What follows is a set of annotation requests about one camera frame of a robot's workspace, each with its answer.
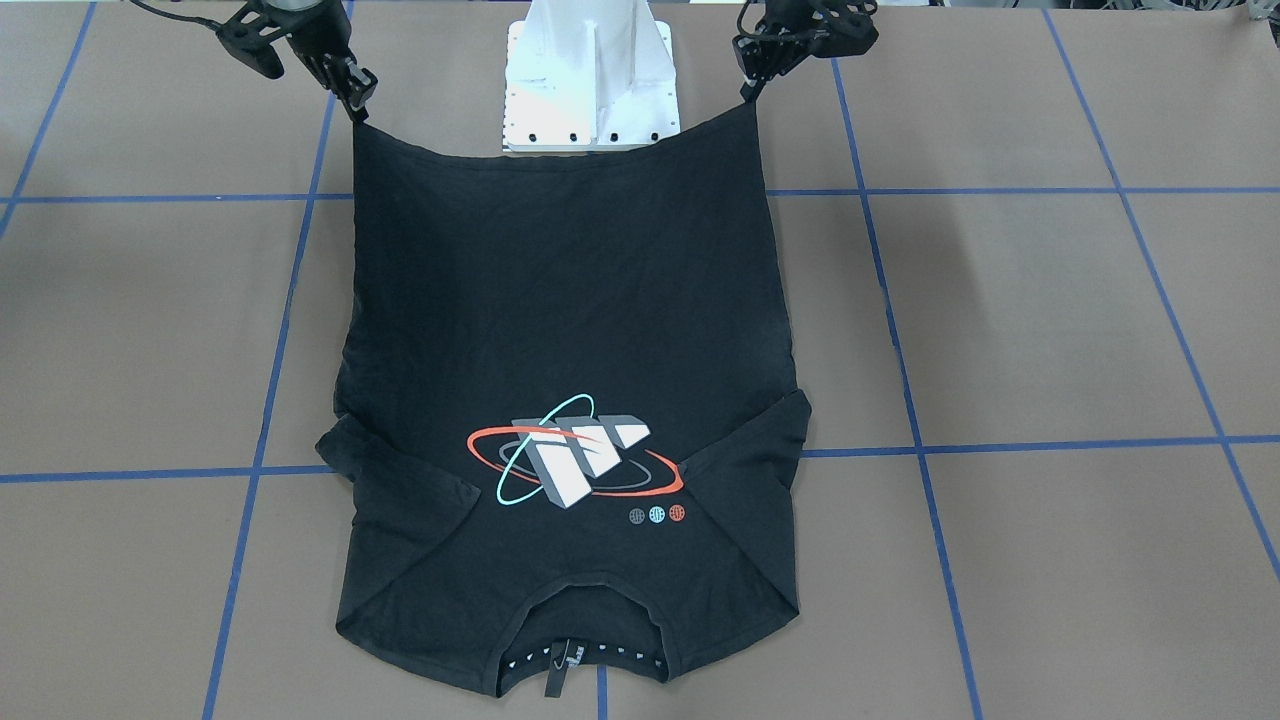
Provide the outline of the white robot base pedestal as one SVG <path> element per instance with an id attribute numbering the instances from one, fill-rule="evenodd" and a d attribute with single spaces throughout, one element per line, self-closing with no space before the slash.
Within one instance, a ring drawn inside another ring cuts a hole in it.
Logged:
<path id="1" fill-rule="evenodd" d="M 672 31 L 646 1 L 534 1 L 509 24 L 504 152 L 627 151 L 680 131 Z"/>

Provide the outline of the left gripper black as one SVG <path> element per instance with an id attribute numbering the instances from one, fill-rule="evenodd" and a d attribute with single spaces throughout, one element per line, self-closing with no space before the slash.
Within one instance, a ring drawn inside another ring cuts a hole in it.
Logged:
<path id="1" fill-rule="evenodd" d="M 755 28 L 762 38 L 739 35 L 732 41 L 745 102 L 755 102 L 768 82 L 790 73 L 800 60 L 835 56 L 827 27 L 833 9 L 836 1 L 765 1 Z"/>

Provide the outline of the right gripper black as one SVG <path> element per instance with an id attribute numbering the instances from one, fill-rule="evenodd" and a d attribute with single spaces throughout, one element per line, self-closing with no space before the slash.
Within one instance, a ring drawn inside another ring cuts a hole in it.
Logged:
<path id="1" fill-rule="evenodd" d="M 335 96 L 352 123 L 369 118 L 367 101 L 379 78 L 361 67 L 349 47 L 351 23 L 343 1 L 280 1 L 280 27 L 294 55 L 314 76 L 335 67 Z"/>

